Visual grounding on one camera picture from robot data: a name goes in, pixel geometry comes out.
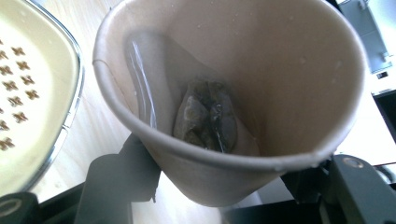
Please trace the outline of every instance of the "brown cross print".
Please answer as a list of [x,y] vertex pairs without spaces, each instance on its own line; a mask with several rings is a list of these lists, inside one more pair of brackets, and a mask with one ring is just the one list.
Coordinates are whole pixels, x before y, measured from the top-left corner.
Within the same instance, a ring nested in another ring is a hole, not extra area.
[[21,79],[25,85],[35,84],[30,76],[21,77]]
[[10,75],[13,74],[11,69],[8,66],[0,67],[0,72],[1,72],[1,75],[3,75],[3,76],[5,76],[6,74],[10,74]]
[[7,91],[13,91],[13,90],[17,91],[18,90],[18,87],[14,81],[3,82],[3,85],[6,87]]
[[12,140],[10,138],[6,138],[3,141],[0,141],[0,149],[3,151],[6,151],[9,147],[15,147],[14,144],[12,144]]
[[21,98],[18,96],[15,96],[14,98],[8,97],[8,101],[11,103],[13,107],[16,107],[17,105],[23,105]]
[[0,60],[1,60],[1,59],[8,59],[8,57],[7,57],[7,55],[6,55],[6,52],[3,51],[3,50],[0,50]]
[[8,131],[9,130],[6,122],[3,121],[3,120],[0,120],[0,130],[3,130],[3,131]]
[[22,48],[12,48],[14,50],[14,54],[17,56],[25,55]]
[[12,115],[17,120],[17,123],[22,123],[22,122],[28,120],[28,118],[26,118],[26,116],[22,112],[20,112],[18,114],[12,114]]
[[34,100],[35,98],[40,98],[40,96],[37,95],[37,91],[26,91],[26,94],[31,100]]
[[27,65],[27,62],[17,62],[17,65],[22,71],[25,69],[30,69],[29,65]]

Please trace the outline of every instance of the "tray rim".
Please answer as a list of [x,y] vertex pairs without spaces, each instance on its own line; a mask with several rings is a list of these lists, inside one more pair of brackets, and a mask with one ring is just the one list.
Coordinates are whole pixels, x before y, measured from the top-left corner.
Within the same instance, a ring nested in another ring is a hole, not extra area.
[[78,65],[78,74],[77,74],[78,80],[77,80],[76,90],[72,98],[72,103],[69,106],[69,110],[66,112],[64,123],[61,126],[61,129],[58,133],[57,138],[54,141],[52,148],[49,149],[47,156],[45,157],[46,159],[39,166],[37,171],[35,171],[35,173],[29,179],[29,181],[27,181],[21,188],[16,189],[18,191],[28,191],[29,189],[34,187],[35,184],[37,184],[38,180],[43,176],[43,174],[48,171],[48,169],[54,162],[55,158],[59,154],[59,151],[61,150],[62,145],[64,144],[64,141],[69,133],[69,130],[77,113],[79,100],[82,94],[82,87],[84,84],[84,76],[85,76],[85,68],[83,65],[84,63],[82,59],[81,48],[79,47],[78,42],[73,37],[73,35],[67,30],[67,28],[60,21],[58,21],[58,19],[56,19],[52,14],[50,14],[46,9],[44,9],[38,3],[31,0],[23,0],[23,1],[27,5],[29,5],[29,7],[32,7],[33,10],[38,11],[43,17],[45,17],[45,19],[47,19],[54,26],[54,28],[58,29],[64,35],[64,37],[69,40],[69,42],[71,43],[70,47],[74,50],[76,54],[77,65]]

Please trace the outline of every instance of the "tea bag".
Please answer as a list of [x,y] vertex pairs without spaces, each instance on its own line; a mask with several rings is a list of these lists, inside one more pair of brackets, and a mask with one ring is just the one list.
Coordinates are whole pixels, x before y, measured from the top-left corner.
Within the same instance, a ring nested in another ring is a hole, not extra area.
[[208,80],[191,82],[177,112],[174,137],[230,153],[236,136],[233,106],[225,86]]

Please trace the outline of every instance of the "table surface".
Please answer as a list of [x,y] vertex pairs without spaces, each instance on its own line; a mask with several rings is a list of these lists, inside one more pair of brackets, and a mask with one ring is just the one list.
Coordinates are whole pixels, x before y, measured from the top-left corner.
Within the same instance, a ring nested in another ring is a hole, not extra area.
[[[31,190],[40,202],[82,183],[90,163],[99,156],[118,153],[130,133],[107,107],[92,68],[97,29],[107,12],[119,1],[48,0],[43,5],[79,43],[85,81],[78,111],[64,145]],[[369,92],[363,99],[355,127],[338,151],[353,154],[371,164],[396,162],[395,143]],[[219,210],[189,201],[164,175],[157,191],[157,203],[135,203],[134,214],[141,215],[134,217],[141,218],[136,223],[191,223],[194,216],[200,217],[197,219],[199,223],[220,223]]]

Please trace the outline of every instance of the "wet tea bag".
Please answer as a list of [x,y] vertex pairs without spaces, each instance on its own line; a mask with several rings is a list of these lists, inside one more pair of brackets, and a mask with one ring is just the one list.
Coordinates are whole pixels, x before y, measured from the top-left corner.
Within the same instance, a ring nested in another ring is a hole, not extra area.
[[225,86],[217,81],[192,81],[177,112],[174,137],[230,153],[236,136],[233,105]]

